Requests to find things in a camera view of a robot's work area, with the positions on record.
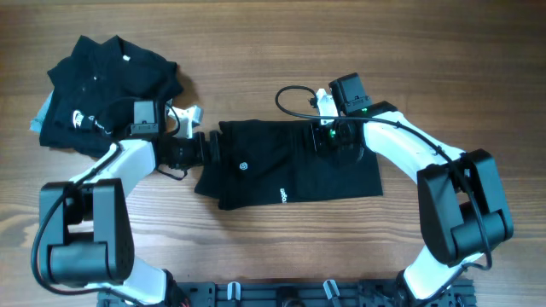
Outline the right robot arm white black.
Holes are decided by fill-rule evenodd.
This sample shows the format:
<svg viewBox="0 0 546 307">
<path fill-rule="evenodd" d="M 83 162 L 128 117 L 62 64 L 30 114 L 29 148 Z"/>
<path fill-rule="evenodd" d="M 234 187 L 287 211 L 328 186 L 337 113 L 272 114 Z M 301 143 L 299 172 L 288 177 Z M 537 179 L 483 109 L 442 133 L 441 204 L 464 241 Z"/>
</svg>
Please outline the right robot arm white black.
<svg viewBox="0 0 546 307">
<path fill-rule="evenodd" d="M 497 164 L 484 149 L 466 152 L 411 124 L 391 103 L 373 103 L 357 73 L 314 92 L 320 149 L 362 145 L 390 160 L 417 185 L 424 247 L 398 274 L 393 302 L 424 306 L 469 268 L 488 270 L 493 250 L 514 234 Z"/>
</svg>

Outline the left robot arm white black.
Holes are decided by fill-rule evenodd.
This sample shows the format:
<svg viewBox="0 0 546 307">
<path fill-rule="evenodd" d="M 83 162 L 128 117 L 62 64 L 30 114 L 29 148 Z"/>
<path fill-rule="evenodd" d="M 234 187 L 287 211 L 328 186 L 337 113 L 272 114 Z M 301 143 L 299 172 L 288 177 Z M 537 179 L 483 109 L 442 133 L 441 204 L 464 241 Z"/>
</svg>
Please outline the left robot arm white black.
<svg viewBox="0 0 546 307">
<path fill-rule="evenodd" d="M 160 165 L 187 171 L 218 160 L 218 137 L 195 126 L 203 111 L 136 101 L 130 136 L 114 141 L 89 170 L 40 191 L 31 269 L 45 290 L 65 296 L 102 293 L 133 306 L 189 306 L 170 272 L 135 254 L 125 199 Z"/>
</svg>

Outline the light grey folded garment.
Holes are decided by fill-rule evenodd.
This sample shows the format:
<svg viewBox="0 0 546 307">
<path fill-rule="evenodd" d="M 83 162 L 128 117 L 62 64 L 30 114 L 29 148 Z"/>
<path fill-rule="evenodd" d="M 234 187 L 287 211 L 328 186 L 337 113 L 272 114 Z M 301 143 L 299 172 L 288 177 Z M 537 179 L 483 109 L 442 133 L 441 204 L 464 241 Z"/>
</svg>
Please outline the light grey folded garment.
<svg viewBox="0 0 546 307">
<path fill-rule="evenodd" d="M 37 133 L 41 132 L 47 112 L 49 111 L 53 93 L 54 91 L 51 91 L 49 93 L 47 99 L 45 100 L 41 108 L 39 109 L 37 115 L 30 121 L 30 126 L 29 126 L 30 131 L 37 132 Z"/>
</svg>

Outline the stack of folded black clothes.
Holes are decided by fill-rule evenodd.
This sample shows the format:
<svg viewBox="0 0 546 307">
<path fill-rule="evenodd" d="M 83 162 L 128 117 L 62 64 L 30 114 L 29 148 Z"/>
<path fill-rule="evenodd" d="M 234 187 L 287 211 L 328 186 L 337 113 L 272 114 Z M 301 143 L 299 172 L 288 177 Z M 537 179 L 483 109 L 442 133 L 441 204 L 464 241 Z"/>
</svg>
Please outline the stack of folded black clothes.
<svg viewBox="0 0 546 307">
<path fill-rule="evenodd" d="M 118 36 L 104 43 L 80 36 L 48 71 L 54 89 L 39 144 L 102 157 L 113 139 L 128 135 L 135 101 L 163 107 L 183 93 L 177 71 L 176 62 Z"/>
</svg>

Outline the black t-shirt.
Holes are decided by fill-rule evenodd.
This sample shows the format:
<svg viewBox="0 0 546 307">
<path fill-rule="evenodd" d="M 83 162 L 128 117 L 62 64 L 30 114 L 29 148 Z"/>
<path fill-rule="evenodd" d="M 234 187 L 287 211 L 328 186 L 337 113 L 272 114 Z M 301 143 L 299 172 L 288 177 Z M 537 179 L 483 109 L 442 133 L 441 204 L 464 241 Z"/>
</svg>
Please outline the black t-shirt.
<svg viewBox="0 0 546 307">
<path fill-rule="evenodd" d="M 380 196 L 376 155 L 363 148 L 317 153 L 309 121 L 223 121 L 221 160 L 204 167 L 195 192 L 221 210 Z"/>
</svg>

